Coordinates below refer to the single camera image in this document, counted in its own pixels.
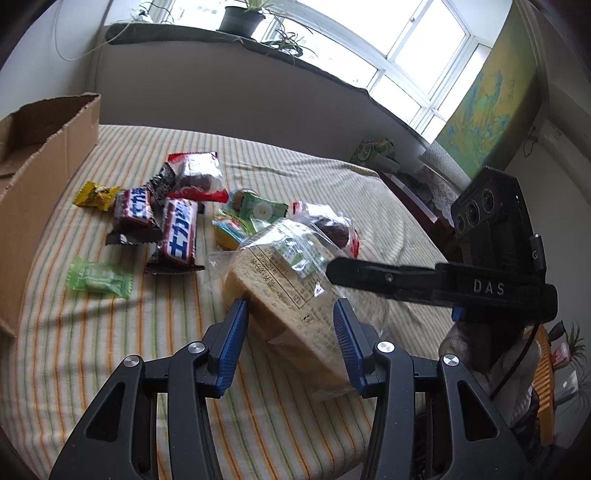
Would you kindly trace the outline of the gloved right hand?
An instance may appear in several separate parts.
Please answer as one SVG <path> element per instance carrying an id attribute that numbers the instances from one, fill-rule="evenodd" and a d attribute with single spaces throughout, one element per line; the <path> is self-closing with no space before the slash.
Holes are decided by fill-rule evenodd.
<path id="1" fill-rule="evenodd" d="M 456 355 L 471 371 L 482 389 L 489 395 L 501 383 L 526 346 L 525 339 L 510 340 L 509 347 L 501 346 L 509 338 L 500 328 L 488 328 L 476 323 L 456 322 L 439 347 L 439 356 Z M 493 403 L 510 427 L 514 427 L 531 406 L 533 381 L 541 350 L 533 341 L 524 359 L 510 376 Z"/>

